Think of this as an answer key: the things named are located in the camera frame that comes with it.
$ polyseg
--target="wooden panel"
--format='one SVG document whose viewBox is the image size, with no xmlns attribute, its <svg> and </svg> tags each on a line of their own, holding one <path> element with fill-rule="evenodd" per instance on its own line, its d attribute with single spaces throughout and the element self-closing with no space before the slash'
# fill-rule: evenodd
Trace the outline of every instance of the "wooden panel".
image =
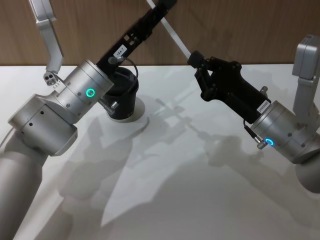
<svg viewBox="0 0 320 240">
<path fill-rule="evenodd" d="M 64 64 L 96 62 L 149 9 L 145 0 L 51 0 Z M 167 19 L 186 46 L 241 63 L 289 63 L 302 38 L 320 35 L 319 0 L 178 0 Z M 131 56 L 139 65 L 185 64 L 162 25 Z M 0 0 L 0 65 L 45 65 L 27 0 Z"/>
</svg>

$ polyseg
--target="label sticker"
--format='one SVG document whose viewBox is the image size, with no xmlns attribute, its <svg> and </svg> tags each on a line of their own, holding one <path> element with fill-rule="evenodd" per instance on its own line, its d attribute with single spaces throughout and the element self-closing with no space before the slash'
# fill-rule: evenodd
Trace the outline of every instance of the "label sticker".
<svg viewBox="0 0 320 240">
<path fill-rule="evenodd" d="M 257 111 L 262 114 L 267 109 L 267 107 L 269 107 L 270 104 L 270 102 L 264 100 L 264 102 L 257 108 Z"/>
<path fill-rule="evenodd" d="M 113 54 L 116 58 L 121 57 L 128 49 L 125 47 L 125 45 L 121 45 L 117 51 Z"/>
</svg>

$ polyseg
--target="white tabletop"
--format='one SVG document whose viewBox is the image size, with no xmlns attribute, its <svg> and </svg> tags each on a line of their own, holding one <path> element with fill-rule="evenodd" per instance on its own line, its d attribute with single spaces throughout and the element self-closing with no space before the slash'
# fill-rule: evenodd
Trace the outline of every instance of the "white tabletop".
<svg viewBox="0 0 320 240">
<path fill-rule="evenodd" d="M 267 85 L 269 98 L 291 110 L 291 71 L 289 64 L 246 65 L 242 76 L 257 89 Z M 44 72 L 0 67 L 0 137 L 32 94 L 52 91 Z M 135 114 L 145 112 L 134 122 L 113 122 L 96 104 L 77 123 L 75 144 L 45 163 L 15 240 L 320 239 L 319 196 L 303 189 L 273 148 L 258 150 L 224 103 L 203 101 L 194 73 L 139 67 Z"/>
</svg>

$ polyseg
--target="wooden wall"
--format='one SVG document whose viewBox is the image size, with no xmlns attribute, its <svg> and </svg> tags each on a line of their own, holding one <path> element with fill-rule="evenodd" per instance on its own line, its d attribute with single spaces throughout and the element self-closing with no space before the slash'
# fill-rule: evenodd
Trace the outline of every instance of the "wooden wall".
<svg viewBox="0 0 320 240">
<path fill-rule="evenodd" d="M 64 64 L 96 62 L 149 9 L 145 0 L 51 0 Z M 178 0 L 167 15 L 190 51 L 241 63 L 291 63 L 297 44 L 320 35 L 320 0 Z M 159 24 L 131 58 L 184 65 Z M 45 65 L 48 55 L 28 0 L 0 0 L 0 65 Z"/>
</svg>

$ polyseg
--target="white table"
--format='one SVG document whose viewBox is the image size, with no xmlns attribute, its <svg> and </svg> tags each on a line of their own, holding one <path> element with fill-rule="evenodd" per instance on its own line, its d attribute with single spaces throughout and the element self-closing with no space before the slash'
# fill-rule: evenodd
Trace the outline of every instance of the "white table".
<svg viewBox="0 0 320 240">
<path fill-rule="evenodd" d="M 65 78 L 74 67 L 65 66 Z M 0 67 L 1 135 L 33 94 L 48 94 L 45 67 Z M 242 76 L 292 109 L 292 65 L 246 65 Z M 190 66 L 141 66 L 137 108 L 113 122 L 96 104 L 79 137 L 49 157 L 15 240 L 318 240 L 319 196 L 273 148 L 258 150 L 242 119 L 205 102 Z M 316 103 L 320 106 L 319 95 Z"/>
</svg>

